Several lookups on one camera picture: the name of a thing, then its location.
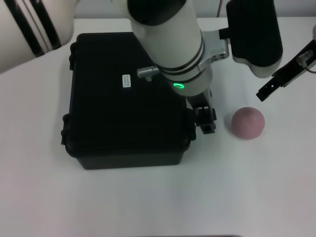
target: cable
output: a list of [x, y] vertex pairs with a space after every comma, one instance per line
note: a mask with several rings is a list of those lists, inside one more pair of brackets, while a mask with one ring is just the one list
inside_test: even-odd
[[312, 73], [312, 74], [316, 74], [315, 71], [309, 70], [308, 68], [304, 68], [307, 72]]
[[219, 17], [221, 15], [222, 5], [223, 5], [223, 0], [219, 0], [219, 7], [218, 7], [218, 11], [217, 11], [217, 16], [216, 17]]

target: metal bracket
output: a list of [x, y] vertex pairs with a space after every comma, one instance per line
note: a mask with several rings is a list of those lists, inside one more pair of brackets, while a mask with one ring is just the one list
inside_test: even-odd
[[198, 65], [200, 72], [215, 61], [224, 60], [229, 57], [228, 41], [220, 39], [219, 31], [202, 32], [204, 39], [204, 55]]

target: case lid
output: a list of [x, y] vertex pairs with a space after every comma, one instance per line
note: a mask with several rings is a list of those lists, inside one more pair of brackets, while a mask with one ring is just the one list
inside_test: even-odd
[[164, 77], [137, 77], [137, 69], [154, 64], [133, 33], [82, 34], [71, 51], [70, 112], [62, 131], [70, 155], [189, 147], [196, 136], [193, 112]]

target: green light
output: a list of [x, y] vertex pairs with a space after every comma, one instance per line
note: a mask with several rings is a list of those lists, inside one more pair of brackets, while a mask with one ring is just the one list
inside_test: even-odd
[[183, 89], [184, 88], [184, 85], [179, 84], [179, 83], [174, 83], [173, 86], [178, 88], [178, 89]]

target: black stripe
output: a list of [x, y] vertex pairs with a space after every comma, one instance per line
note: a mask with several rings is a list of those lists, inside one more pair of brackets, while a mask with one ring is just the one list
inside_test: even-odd
[[203, 52], [201, 54], [201, 57], [199, 58], [199, 60], [197, 60], [192, 66], [190, 66], [189, 68], [187, 68], [186, 70], [184, 71], [181, 71], [181, 72], [177, 72], [177, 73], [170, 73], [170, 72], [166, 72], [165, 70], [160, 70], [162, 73], [165, 73], [167, 75], [170, 75], [170, 76], [179, 76], [179, 75], [183, 75], [191, 70], [193, 70], [195, 67], [198, 66], [198, 64], [200, 63], [200, 61], [202, 60], [202, 57], [204, 55], [204, 50], [205, 48], [203, 49]]
[[15, 0], [4, 0], [5, 4], [9, 8], [14, 20], [19, 26], [26, 42], [30, 46], [33, 54], [36, 57], [44, 55], [43, 49], [41, 48], [36, 36], [33, 33], [31, 26], [25, 18], [19, 4]]
[[197, 51], [197, 54], [193, 57], [193, 59], [191, 59], [188, 63], [186, 63], [185, 65], [182, 65], [180, 67], [177, 67], [177, 68], [165, 68], [163, 66], [160, 66], [158, 64], [156, 64], [156, 66], [160, 69], [160, 70], [163, 70], [163, 71], [169, 71], [169, 72], [176, 72], [176, 71], [179, 71], [179, 70], [183, 70], [185, 69], [186, 67], [188, 67], [190, 64], [192, 64], [197, 58], [198, 56], [200, 55], [200, 52], [203, 48], [203, 45], [204, 45], [204, 42], [203, 42], [203, 38], [202, 38], [202, 42], [201, 42], [201, 45]]
[[41, 0], [30, 0], [36, 14], [39, 17], [41, 24], [43, 25], [47, 37], [51, 43], [53, 49], [58, 49], [61, 47], [59, 37], [57, 35], [56, 29], [46, 11], [46, 8]]
[[185, 84], [185, 83], [189, 83], [192, 82], [193, 80], [197, 79], [199, 76], [202, 75], [202, 73], [205, 71], [205, 69], [202, 72], [199, 72], [197, 75], [195, 75], [194, 77], [192, 77], [191, 79], [188, 80], [183, 80], [183, 81], [178, 81], [178, 80], [170, 80], [169, 78], [166, 78], [168, 81], [173, 82], [173, 83], [181, 83], [181, 84]]

